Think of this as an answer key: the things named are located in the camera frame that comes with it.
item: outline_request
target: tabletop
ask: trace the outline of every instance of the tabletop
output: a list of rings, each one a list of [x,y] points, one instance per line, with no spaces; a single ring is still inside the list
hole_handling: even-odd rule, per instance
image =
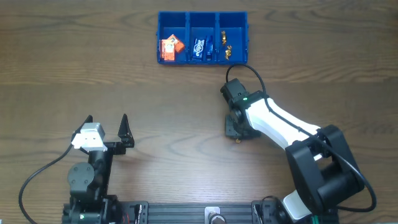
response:
[[[341,223],[398,220],[398,4],[396,1],[0,1],[0,220],[27,223],[26,178],[57,158],[92,114],[117,140],[129,118],[134,149],[115,156],[109,194],[148,202],[251,202],[294,190],[285,152],[267,136],[224,136],[226,66],[156,60],[158,11],[247,11],[248,64],[296,117],[334,124],[374,187],[373,212]],[[249,91],[260,89],[233,68]],[[38,175],[24,205],[60,223],[73,150]],[[343,205],[366,207],[366,190]]]

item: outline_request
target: blue candy wrapper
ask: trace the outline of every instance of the blue candy wrapper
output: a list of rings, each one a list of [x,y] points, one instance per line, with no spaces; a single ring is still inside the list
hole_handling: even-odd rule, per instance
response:
[[[204,39],[195,38],[195,45],[193,46],[193,52],[192,52],[192,60],[202,60],[203,51],[205,49],[205,40],[206,38]]]
[[[206,60],[211,60],[213,57],[213,36],[209,35],[206,38]]]

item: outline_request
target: blue tray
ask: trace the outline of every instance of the blue tray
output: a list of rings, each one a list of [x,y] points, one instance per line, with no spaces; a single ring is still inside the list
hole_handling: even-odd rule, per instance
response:
[[[225,30],[227,43],[223,46],[221,31]],[[159,40],[174,34],[185,44],[185,50],[175,54],[174,62],[160,57]],[[195,38],[213,36],[211,60],[192,60]],[[159,12],[157,25],[157,61],[167,65],[202,64],[230,65],[248,62],[248,13],[247,12]],[[225,59],[226,46],[232,46],[232,55]]]

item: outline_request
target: black cable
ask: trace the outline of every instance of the black cable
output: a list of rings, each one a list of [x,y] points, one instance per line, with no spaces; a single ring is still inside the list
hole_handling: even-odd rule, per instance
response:
[[[27,214],[25,208],[24,208],[24,204],[22,203],[22,195],[24,193],[25,187],[26,185],[39,173],[41,173],[43,170],[49,168],[50,166],[54,165],[56,162],[60,161],[62,158],[64,158],[68,152],[70,151],[70,149],[72,148],[72,144],[69,145],[68,149],[57,159],[55,159],[54,161],[50,162],[49,164],[43,166],[42,168],[40,168],[38,171],[34,172],[22,185],[21,190],[19,191],[19,196],[18,196],[18,202],[19,202],[19,208],[21,209],[21,212],[24,214],[24,216],[26,217],[26,219],[28,221],[30,221],[31,224],[37,224],[35,221],[33,221],[33,219]]]
[[[377,204],[377,198],[376,198],[376,194],[374,193],[374,190],[371,186],[371,184],[368,182],[368,180],[365,178],[364,175],[362,175],[362,173],[360,173],[359,170],[357,170],[352,164],[350,164],[346,159],[344,159],[341,155],[339,155],[332,147],[330,147],[327,143],[321,141],[320,139],[318,139],[316,136],[312,135],[311,133],[309,133],[308,131],[302,129],[301,127],[293,124],[292,122],[290,122],[289,120],[285,119],[284,117],[282,117],[281,115],[279,115],[278,113],[276,113],[268,104],[267,98],[269,97],[267,95],[266,92],[266,86],[264,84],[264,82],[262,81],[261,76],[258,74],[257,71],[255,71],[254,68],[252,68],[249,65],[245,65],[245,64],[234,64],[231,65],[228,70],[226,71],[226,82],[228,82],[228,74],[229,71],[231,70],[231,68],[233,68],[236,65],[240,65],[240,66],[245,66],[246,68],[252,70],[254,72],[254,74],[258,77],[258,79],[260,80],[261,83],[261,87],[262,87],[262,92],[264,94],[264,101],[266,102],[266,106],[268,108],[268,110],[274,114],[275,116],[277,116],[279,119],[281,119],[282,121],[284,121],[285,123],[287,123],[288,125],[290,125],[291,127],[297,129],[299,132],[303,132],[304,134],[306,134],[308,137],[310,137],[312,140],[316,141],[317,143],[321,144],[324,148],[326,148],[332,155],[334,155],[335,157],[339,158],[340,160],[342,160],[347,166],[349,166],[349,168],[364,182],[366,188],[369,191],[369,194],[371,195],[372,198],[372,204],[371,206],[369,206],[368,208],[349,208],[349,207],[342,207],[342,206],[336,206],[337,209],[340,210],[345,210],[345,211],[349,211],[349,212],[370,212],[372,210],[374,210],[376,208],[376,204]]]

